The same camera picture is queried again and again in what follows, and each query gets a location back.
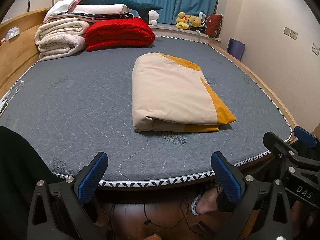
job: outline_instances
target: white stuffed animal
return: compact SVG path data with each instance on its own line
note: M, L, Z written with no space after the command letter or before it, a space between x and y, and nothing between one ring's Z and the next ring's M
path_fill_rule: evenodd
M154 10L149 11L149 24L158 25L157 19L159 19L159 14Z

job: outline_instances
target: wall socket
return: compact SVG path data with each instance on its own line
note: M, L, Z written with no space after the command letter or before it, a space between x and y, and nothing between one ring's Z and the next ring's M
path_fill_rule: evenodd
M319 55L319 47L316 44L313 44L312 46L312 51L316 54Z
M297 36L298 36L298 34L294 30L291 30L290 37L296 40Z
M290 36L290 32L291 32L291 29L289 29L288 27L284 28L284 34Z

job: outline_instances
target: yellow stuffed animal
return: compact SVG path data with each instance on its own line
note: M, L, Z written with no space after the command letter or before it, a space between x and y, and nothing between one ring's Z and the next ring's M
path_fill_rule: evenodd
M177 19L176 19L176 22L177 22L177 23L180 23L180 22L186 23L186 21L189 20L189 18L190 18L190 15L185 14L184 12L180 12L180 13L178 14Z
M201 26L201 20L197 16L191 16L189 18L189 22L191 22L193 27L200 27Z
M179 22L179 23L176 24L176 27L177 27L178 29L186 30L186 29L189 28L189 25L186 24L186 23L183 23L183 22Z

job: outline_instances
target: gray mattress cover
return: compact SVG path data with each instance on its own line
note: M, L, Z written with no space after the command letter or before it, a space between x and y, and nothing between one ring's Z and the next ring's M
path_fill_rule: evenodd
M135 60L162 52L198 64L215 93L237 118L220 132L135 132L131 78ZM230 163L266 153L262 137L283 140L291 127L268 96L234 63L207 44L157 37L147 48L116 48L38 62L21 80L0 125L26 138L52 172L75 175L99 151L109 167L100 182L149 187L212 175L210 157Z

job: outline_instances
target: red folded quilt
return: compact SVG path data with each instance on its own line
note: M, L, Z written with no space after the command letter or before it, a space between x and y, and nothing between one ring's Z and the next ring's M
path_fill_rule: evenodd
M97 22L85 34L87 51L114 47L148 46L155 40L149 25L140 18Z

